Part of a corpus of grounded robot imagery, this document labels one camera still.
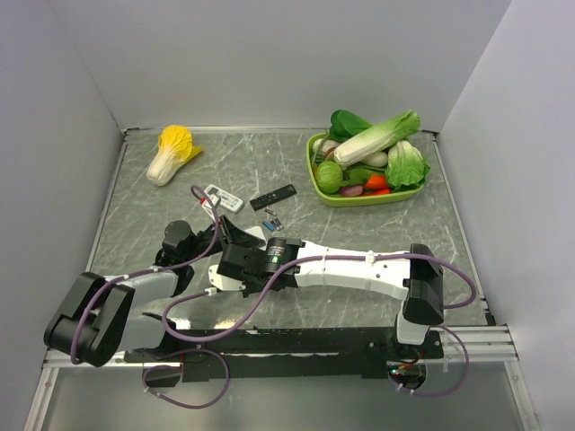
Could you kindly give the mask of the white grey-faced remote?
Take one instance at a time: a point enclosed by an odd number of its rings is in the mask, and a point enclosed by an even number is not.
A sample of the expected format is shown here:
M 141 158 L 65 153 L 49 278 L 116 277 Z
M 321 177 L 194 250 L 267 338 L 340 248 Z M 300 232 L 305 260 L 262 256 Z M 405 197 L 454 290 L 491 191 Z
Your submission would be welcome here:
M 265 233 L 263 232 L 263 230 L 260 226 L 253 226 L 253 227 L 247 228 L 245 231 L 249 235 L 251 235 L 252 237 L 258 239 L 260 249 L 263 250 L 265 248 L 265 245 L 267 243 L 267 238 L 266 238 Z

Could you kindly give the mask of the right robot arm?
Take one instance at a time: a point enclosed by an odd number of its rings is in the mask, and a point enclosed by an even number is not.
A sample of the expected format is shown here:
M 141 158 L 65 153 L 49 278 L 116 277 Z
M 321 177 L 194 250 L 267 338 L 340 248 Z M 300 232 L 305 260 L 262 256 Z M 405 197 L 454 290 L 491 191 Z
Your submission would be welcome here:
M 209 267 L 212 286 L 247 297 L 286 287 L 337 286 L 375 292 L 401 302 L 392 336 L 394 351 L 413 357 L 430 327 L 444 322 L 443 269 L 428 247 L 391 253 L 349 251 L 298 239 L 271 238 L 266 247 L 224 247 Z

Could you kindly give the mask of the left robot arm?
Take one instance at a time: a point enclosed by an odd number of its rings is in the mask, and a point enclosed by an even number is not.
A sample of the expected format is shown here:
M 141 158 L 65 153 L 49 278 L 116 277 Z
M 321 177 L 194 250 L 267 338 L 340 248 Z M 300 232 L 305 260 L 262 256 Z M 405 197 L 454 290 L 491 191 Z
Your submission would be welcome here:
M 194 233 L 183 220 L 164 229 L 154 264 L 128 277 L 80 274 L 44 331 L 44 344 L 68 354 L 76 363 L 102 366 L 118 351 L 145 349 L 158 361 L 173 357 L 178 339 L 164 329 L 162 317 L 133 309 L 182 294 L 195 271 L 191 260 L 223 250 L 224 243 L 259 249 L 265 245 L 260 227 L 242 230 L 222 215 L 215 226 Z

